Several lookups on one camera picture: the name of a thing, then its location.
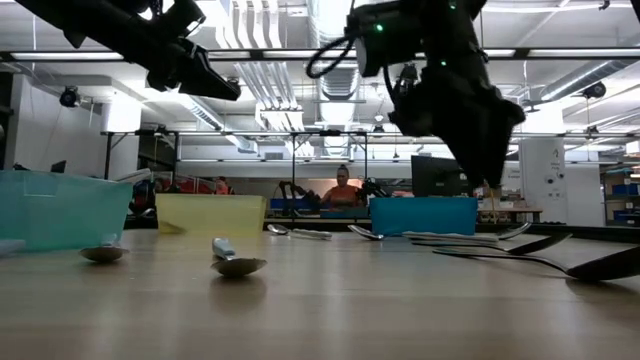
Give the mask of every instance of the plastic bin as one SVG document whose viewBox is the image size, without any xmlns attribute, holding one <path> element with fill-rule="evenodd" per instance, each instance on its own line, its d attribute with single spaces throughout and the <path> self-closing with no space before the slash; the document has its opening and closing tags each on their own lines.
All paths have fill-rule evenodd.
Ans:
<svg viewBox="0 0 640 360">
<path fill-rule="evenodd" d="M 612 195 L 638 195 L 638 184 L 619 184 L 611 188 Z"/>
<path fill-rule="evenodd" d="M 212 239 L 261 239 L 267 201 L 262 196 L 158 194 L 158 230 Z"/>
<path fill-rule="evenodd" d="M 377 235 L 397 235 L 405 231 L 474 235 L 476 198 L 373 198 L 372 230 Z"/>
<path fill-rule="evenodd" d="M 0 171 L 0 241 L 24 251 L 79 249 L 119 239 L 131 184 L 36 171 Z"/>
</svg>

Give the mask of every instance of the ceiling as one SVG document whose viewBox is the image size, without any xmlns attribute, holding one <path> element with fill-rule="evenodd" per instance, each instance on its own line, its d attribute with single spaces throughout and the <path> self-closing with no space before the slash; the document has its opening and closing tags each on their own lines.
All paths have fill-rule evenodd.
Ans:
<svg viewBox="0 0 640 360">
<path fill-rule="evenodd" d="M 321 1 L 349 2 L 349 0 Z M 281 10 L 279 27 L 283 47 L 312 47 L 306 2 L 279 0 L 278 4 Z M 622 7 L 628 5 L 628 1 L 613 0 L 612 4 L 613 6 L 605 11 L 590 9 L 535 13 L 536 9 L 558 5 L 565 7 L 594 5 L 594 1 L 489 0 L 485 11 L 476 19 L 475 27 L 480 42 L 485 47 L 619 46 L 626 38 L 640 34 L 640 24 L 633 9 Z M 510 9 L 520 9 L 529 13 L 508 12 L 511 11 Z M 219 48 L 215 40 L 215 31 L 213 27 L 206 27 L 193 36 L 192 40 L 205 48 Z M 39 19 L 34 19 L 31 13 L 20 5 L 0 0 L 0 51 L 33 49 L 72 50 L 72 47 L 58 29 Z M 104 50 L 104 48 L 93 41 L 87 41 L 82 50 Z M 507 95 L 517 93 L 519 90 L 522 92 L 521 90 L 526 88 L 536 89 L 545 86 L 584 63 L 583 61 L 492 61 L 488 64 L 488 70 L 492 82 Z M 319 97 L 315 82 L 304 74 L 304 65 L 303 62 L 286 64 L 296 98 L 302 106 L 303 123 L 305 126 L 312 126 L 319 120 Z M 212 67 L 225 77 L 239 77 L 234 64 L 212 63 Z M 147 107 L 143 114 L 143 122 L 162 123 L 176 129 L 196 129 L 196 119 L 185 107 L 170 101 L 155 90 L 144 87 L 146 72 L 137 65 L 38 63 L 35 69 L 39 77 L 55 78 L 64 75 L 111 77 L 146 98 L 144 103 Z M 392 76 L 398 71 L 399 67 L 396 66 L 391 71 Z M 634 93 L 633 90 L 625 92 L 640 83 L 640 65 L 632 65 L 607 78 L 604 83 L 608 88 L 607 95 L 601 100 L 592 100 L 589 111 L 585 111 L 586 102 L 581 98 L 570 98 L 563 103 L 564 123 L 567 130 L 584 129 L 588 124 L 633 111 L 636 108 L 640 111 L 638 100 L 640 97 L 637 96 L 640 93 Z M 355 106 L 354 122 L 362 124 L 360 126 L 363 128 L 371 128 L 371 124 L 375 123 L 373 118 L 376 114 L 392 111 L 388 96 L 384 91 L 380 91 L 382 86 L 376 89 L 377 84 L 383 84 L 383 79 L 380 77 L 364 79 L 357 93 L 358 103 Z M 237 102 L 212 99 L 204 101 L 234 129 L 260 130 L 254 119 L 256 99 L 246 87 L 243 87 L 243 95 Z M 636 128 L 640 129 L 640 121 L 632 118 L 630 121 L 617 123 L 607 131 L 626 132 L 635 131 Z"/>
</svg>

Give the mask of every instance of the yellow plastic bin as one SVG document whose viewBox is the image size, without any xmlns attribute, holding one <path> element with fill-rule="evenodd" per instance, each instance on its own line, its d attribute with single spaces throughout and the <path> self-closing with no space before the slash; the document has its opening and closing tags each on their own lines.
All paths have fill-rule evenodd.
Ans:
<svg viewBox="0 0 640 360">
<path fill-rule="evenodd" d="M 234 243 L 255 242 L 262 236 L 266 203 L 262 196 L 158 194 L 158 230 L 208 239 L 228 237 Z"/>
</svg>

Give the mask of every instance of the camera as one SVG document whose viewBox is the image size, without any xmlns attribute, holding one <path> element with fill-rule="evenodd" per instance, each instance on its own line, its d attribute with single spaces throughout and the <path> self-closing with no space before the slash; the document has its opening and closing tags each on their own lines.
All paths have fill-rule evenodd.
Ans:
<svg viewBox="0 0 640 360">
<path fill-rule="evenodd" d="M 80 97 L 78 95 L 78 88 L 75 86 L 67 86 L 64 88 L 62 95 L 60 95 L 60 105 L 67 108 L 75 108 L 80 105 Z"/>
</svg>

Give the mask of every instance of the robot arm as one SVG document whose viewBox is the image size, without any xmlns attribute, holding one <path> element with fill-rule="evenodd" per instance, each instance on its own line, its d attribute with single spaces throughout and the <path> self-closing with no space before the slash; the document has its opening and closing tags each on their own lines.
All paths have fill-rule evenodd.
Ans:
<svg viewBox="0 0 640 360">
<path fill-rule="evenodd" d="M 235 101 L 240 87 L 225 81 L 209 64 L 207 50 L 187 37 L 206 17 L 194 0 L 176 0 L 162 13 L 161 0 L 16 0 L 59 28 L 74 48 L 91 38 L 149 71 L 158 91 Z M 139 14 L 151 7 L 153 18 Z"/>
<path fill-rule="evenodd" d="M 473 186 L 500 184 L 513 127 L 525 120 L 520 106 L 502 98 L 486 70 L 487 56 L 473 28 L 486 0 L 397 0 L 355 8 L 345 36 L 321 49 L 307 65 L 314 73 L 324 51 L 340 43 L 355 46 L 364 77 L 383 70 L 394 103 L 389 120 L 409 136 L 435 135 L 448 145 Z M 391 85 L 389 66 L 423 52 L 428 63 L 416 83 L 403 71 L 403 86 Z"/>
<path fill-rule="evenodd" d="M 320 211 L 320 207 L 321 207 L 320 196 L 318 196 L 312 190 L 307 191 L 303 189 L 301 186 L 295 185 L 291 181 L 280 181 L 280 183 L 278 184 L 278 187 L 280 188 L 280 192 L 282 193 L 282 199 L 284 199 L 283 214 L 287 215 L 289 211 L 296 210 L 294 205 L 296 194 L 302 196 L 302 200 L 306 201 L 309 204 L 312 211 L 314 212 Z M 291 197 L 292 197 L 291 202 L 289 202 L 289 198 L 287 196 L 287 189 L 286 189 L 287 187 L 289 187 L 290 189 L 289 191 L 291 192 Z"/>
</svg>

